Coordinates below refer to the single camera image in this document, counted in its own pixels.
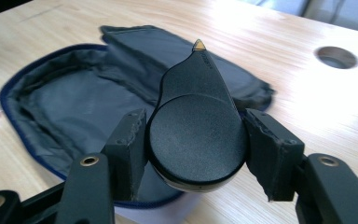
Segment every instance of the black device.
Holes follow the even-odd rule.
[[[113,223],[113,198],[136,195],[145,160],[184,191],[217,189],[246,162],[269,200],[292,201],[298,194],[300,223],[358,223],[357,176],[344,161],[303,152],[301,140],[270,115],[247,109],[239,116],[197,41],[192,54],[164,75],[147,124],[144,110],[130,112],[102,153],[74,161],[65,183],[29,200],[0,191],[0,223]]]

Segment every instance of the gold pointed tip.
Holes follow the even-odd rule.
[[[205,45],[202,43],[200,39],[198,39],[194,44],[193,51],[194,50],[206,50]]]

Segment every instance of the light wood tabletop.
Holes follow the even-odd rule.
[[[34,0],[0,14],[0,89],[27,64],[79,43],[103,43],[101,25],[155,25],[267,81],[268,113],[306,144],[344,160],[358,175],[358,63],[337,69],[317,49],[346,49],[358,62],[358,32],[234,0]],[[61,180],[34,161],[5,116],[0,118],[0,189],[22,200]],[[117,223],[131,223],[117,216]],[[244,166],[202,196],[184,223],[297,223],[295,203],[269,203]]]

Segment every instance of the navy blue piping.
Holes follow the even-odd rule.
[[[37,158],[36,155],[33,153],[33,151],[31,151],[29,149],[29,148],[32,148],[32,146],[28,142],[28,140],[25,138],[25,133],[22,131],[22,129],[20,129],[19,124],[16,122],[16,120],[14,120],[13,115],[8,110],[6,97],[9,94],[9,92],[11,91],[11,89],[13,88],[13,86],[25,74],[31,72],[36,67],[42,65],[43,63],[45,63],[48,60],[51,60],[53,58],[56,58],[59,55],[63,55],[65,53],[68,53],[68,52],[73,51],[73,50],[78,50],[78,49],[106,50],[106,46],[104,46],[104,45],[95,45],[95,44],[82,44],[82,45],[74,45],[74,46],[71,46],[71,47],[67,47],[67,48],[64,48],[64,49],[59,49],[57,51],[54,51],[54,52],[48,54],[47,56],[45,56],[45,57],[43,57],[43,58],[41,58],[41,59],[39,59],[39,60],[37,60],[37,61],[35,61],[33,63],[30,63],[29,65],[27,65],[24,68],[22,68],[16,75],[13,76],[13,78],[11,78],[8,81],[7,84],[5,84],[5,86],[2,88],[2,90],[0,92],[0,103],[1,103],[2,109],[4,110],[5,114],[7,115],[7,118],[10,120],[12,126],[14,127],[16,132],[18,133],[18,135],[19,135],[20,139],[22,140],[22,143],[25,145],[25,148],[27,149],[27,151],[31,154],[31,156],[37,162],[39,162],[41,165],[46,167],[49,171],[51,171],[53,174],[55,174],[56,176],[58,176],[59,178],[61,178],[63,180],[66,179],[65,175],[59,173],[54,168],[52,168],[50,165],[48,165],[44,161],[42,161],[39,158]]]

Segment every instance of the black plastic housing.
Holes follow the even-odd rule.
[[[209,191],[243,166],[247,134],[207,50],[193,50],[160,83],[145,133],[148,159],[172,187]]]
[[[269,201],[292,201],[293,172],[302,162],[304,143],[264,112],[247,109],[243,121],[250,139],[249,170]]]
[[[147,163],[144,153],[146,110],[133,110],[121,119],[101,151],[109,161],[115,201],[133,201]]]

